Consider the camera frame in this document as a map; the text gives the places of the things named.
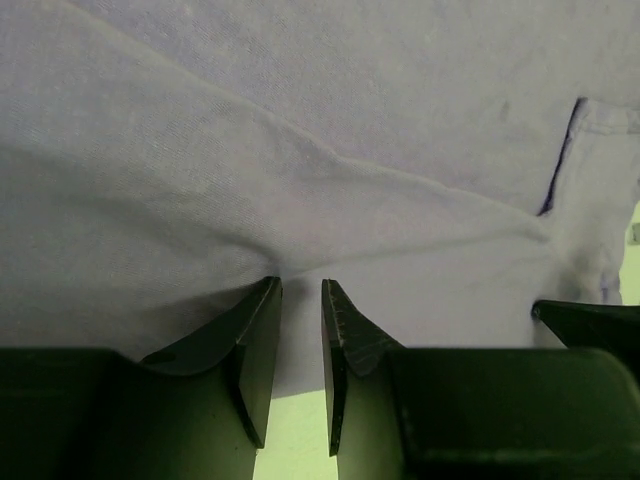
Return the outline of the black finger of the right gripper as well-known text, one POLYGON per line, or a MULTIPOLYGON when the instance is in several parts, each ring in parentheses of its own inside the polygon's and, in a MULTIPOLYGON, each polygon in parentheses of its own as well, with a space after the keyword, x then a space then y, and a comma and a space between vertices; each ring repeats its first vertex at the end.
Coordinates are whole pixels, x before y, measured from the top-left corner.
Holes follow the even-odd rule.
POLYGON ((594 348, 620 360, 639 379, 639 307, 538 300, 532 316, 569 348, 594 348))

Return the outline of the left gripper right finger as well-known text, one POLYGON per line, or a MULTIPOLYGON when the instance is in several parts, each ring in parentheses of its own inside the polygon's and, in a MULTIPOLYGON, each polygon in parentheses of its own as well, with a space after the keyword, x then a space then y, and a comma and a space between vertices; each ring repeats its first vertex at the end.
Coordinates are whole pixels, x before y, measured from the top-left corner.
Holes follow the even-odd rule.
POLYGON ((594 348, 409 348, 322 284, 342 479, 635 479, 639 379, 594 348))

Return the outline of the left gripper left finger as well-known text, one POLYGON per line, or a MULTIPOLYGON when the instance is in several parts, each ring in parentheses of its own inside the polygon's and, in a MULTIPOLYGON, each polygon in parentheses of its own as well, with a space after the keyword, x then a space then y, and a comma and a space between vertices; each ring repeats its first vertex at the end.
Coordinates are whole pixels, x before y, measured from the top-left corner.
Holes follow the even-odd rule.
POLYGON ((264 446, 282 283, 139 362, 100 348, 1 352, 5 479, 249 479, 264 446))

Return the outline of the lavender t shirt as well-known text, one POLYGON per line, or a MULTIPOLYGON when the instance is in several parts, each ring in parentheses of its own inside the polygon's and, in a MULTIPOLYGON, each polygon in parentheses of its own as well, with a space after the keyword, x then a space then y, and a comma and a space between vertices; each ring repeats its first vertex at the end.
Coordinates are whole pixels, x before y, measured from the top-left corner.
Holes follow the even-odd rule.
POLYGON ((1 341, 141 358, 267 275, 275 394, 320 284, 418 346, 554 347, 617 303, 635 1, 5 1, 1 341))

